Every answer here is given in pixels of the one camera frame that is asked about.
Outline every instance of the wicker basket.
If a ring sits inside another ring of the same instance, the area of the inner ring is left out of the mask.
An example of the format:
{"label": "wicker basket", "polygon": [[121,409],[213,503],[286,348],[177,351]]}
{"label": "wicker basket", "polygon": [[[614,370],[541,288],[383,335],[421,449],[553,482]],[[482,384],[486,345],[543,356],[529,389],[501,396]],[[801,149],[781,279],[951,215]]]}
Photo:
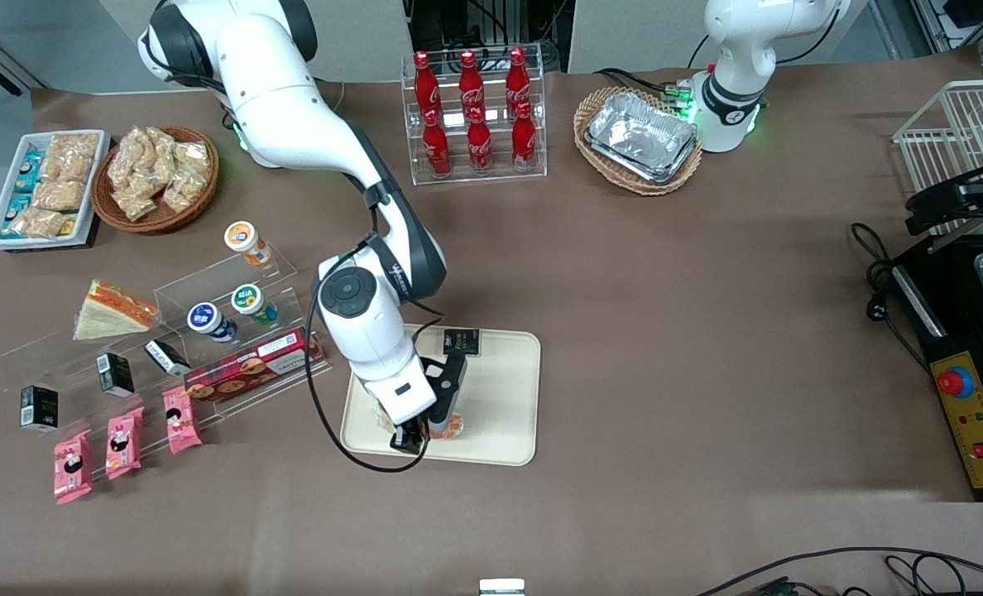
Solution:
{"label": "wicker basket", "polygon": [[628,89],[627,87],[606,87],[605,89],[599,89],[579,103],[579,107],[576,108],[576,113],[572,117],[572,129],[574,140],[576,141],[576,148],[583,154],[583,157],[587,158],[587,161],[591,162],[591,166],[594,166],[594,169],[598,170],[598,173],[605,176],[606,180],[609,180],[612,184],[645,196],[668,194],[683,185],[692,176],[693,171],[697,169],[698,163],[701,163],[700,142],[698,146],[693,148],[687,161],[679,167],[679,171],[676,172],[676,175],[674,175],[668,184],[655,185],[653,182],[642,180],[638,174],[628,170],[627,167],[621,166],[620,163],[616,163],[600,152],[594,151],[583,140],[583,129],[587,128],[587,125],[594,120],[594,117],[602,109],[602,105],[605,105],[606,99],[609,99],[610,95],[620,94],[624,91],[635,92],[640,98],[646,99],[647,102],[650,102],[650,105],[657,108],[663,110],[669,109],[669,106],[665,102],[655,98],[654,95],[647,94],[645,91]]}
{"label": "wicker basket", "polygon": [[197,219],[212,203],[212,197],[216,193],[216,180],[219,178],[219,154],[212,140],[208,139],[203,133],[193,131],[193,129],[183,128],[182,126],[161,126],[161,131],[169,133],[171,138],[180,143],[192,143],[204,141],[204,145],[209,149],[209,162],[212,170],[209,173],[209,184],[204,187],[204,191],[197,195],[194,203],[186,208],[181,214],[171,210],[164,201],[158,200],[161,193],[154,196],[157,209],[149,214],[142,216],[137,222],[132,222],[124,215],[123,210],[117,206],[117,201],[113,199],[113,183],[109,181],[109,163],[117,155],[116,146],[109,150],[109,153],[102,159],[98,166],[98,172],[94,174],[94,188],[91,189],[91,205],[98,217],[106,224],[125,231],[125,233],[139,234],[159,234],[173,233]]}

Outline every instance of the red emergency stop button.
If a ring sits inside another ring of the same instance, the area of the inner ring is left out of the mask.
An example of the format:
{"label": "red emergency stop button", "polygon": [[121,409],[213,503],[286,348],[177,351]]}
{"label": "red emergency stop button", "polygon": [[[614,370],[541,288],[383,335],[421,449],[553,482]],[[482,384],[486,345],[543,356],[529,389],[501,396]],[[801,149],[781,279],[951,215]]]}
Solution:
{"label": "red emergency stop button", "polygon": [[973,376],[961,366],[952,366],[939,373],[937,387],[949,396],[965,399],[973,395]]}

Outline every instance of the coca-cola bottle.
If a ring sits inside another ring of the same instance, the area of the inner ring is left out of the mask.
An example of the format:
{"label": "coca-cola bottle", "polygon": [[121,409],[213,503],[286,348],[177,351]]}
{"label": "coca-cola bottle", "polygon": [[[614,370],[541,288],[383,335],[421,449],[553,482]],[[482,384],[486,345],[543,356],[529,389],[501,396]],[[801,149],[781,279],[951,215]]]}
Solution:
{"label": "coca-cola bottle", "polygon": [[536,125],[532,123],[532,104],[517,105],[514,121],[514,170],[528,172],[536,163]]}
{"label": "coca-cola bottle", "polygon": [[517,118],[517,106],[529,102],[529,71],[525,70],[525,48],[510,50],[510,72],[506,75],[506,116]]}
{"label": "coca-cola bottle", "polygon": [[479,114],[479,120],[469,124],[466,137],[469,140],[469,163],[473,166],[473,173],[484,176],[492,169],[492,132],[488,131],[488,125],[484,123],[483,108]]}
{"label": "coca-cola bottle", "polygon": [[477,54],[462,50],[462,75],[458,76],[458,93],[462,95],[462,114],[466,122],[484,122],[484,82],[477,72]]}
{"label": "coca-cola bottle", "polygon": [[422,133],[422,142],[426,147],[426,157],[429,158],[429,166],[432,170],[432,177],[446,178],[451,175],[451,156],[447,151],[447,135],[439,127],[439,118],[436,113],[423,113],[422,118],[426,123],[426,129]]}
{"label": "coca-cola bottle", "polygon": [[429,70],[429,54],[424,50],[415,52],[415,97],[422,110],[422,118],[426,113],[433,113],[436,118],[443,112],[439,105],[439,82],[436,75]]}

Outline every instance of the gray floor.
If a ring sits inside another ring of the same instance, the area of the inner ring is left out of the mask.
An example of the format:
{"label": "gray floor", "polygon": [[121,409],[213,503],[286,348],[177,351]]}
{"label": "gray floor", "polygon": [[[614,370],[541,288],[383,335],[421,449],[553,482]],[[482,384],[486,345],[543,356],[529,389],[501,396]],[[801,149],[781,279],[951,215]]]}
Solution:
{"label": "gray floor", "polygon": [[[908,0],[878,0],[892,37],[903,57],[928,53],[916,34]],[[0,10],[0,44],[54,88],[82,92],[139,91],[164,88],[137,59],[135,46],[105,12],[98,0],[31,4],[23,26]],[[833,63],[888,60],[870,8],[856,20],[833,52]],[[28,97],[14,98],[0,88],[0,189],[7,176],[17,139],[31,131]]]}

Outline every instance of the control panel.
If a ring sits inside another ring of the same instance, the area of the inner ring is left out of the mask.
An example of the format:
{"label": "control panel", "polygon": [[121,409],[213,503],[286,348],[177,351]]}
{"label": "control panel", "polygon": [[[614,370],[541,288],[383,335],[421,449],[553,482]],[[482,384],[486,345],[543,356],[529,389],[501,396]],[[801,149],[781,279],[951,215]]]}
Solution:
{"label": "control panel", "polygon": [[969,352],[930,363],[969,483],[983,488],[983,388]]}

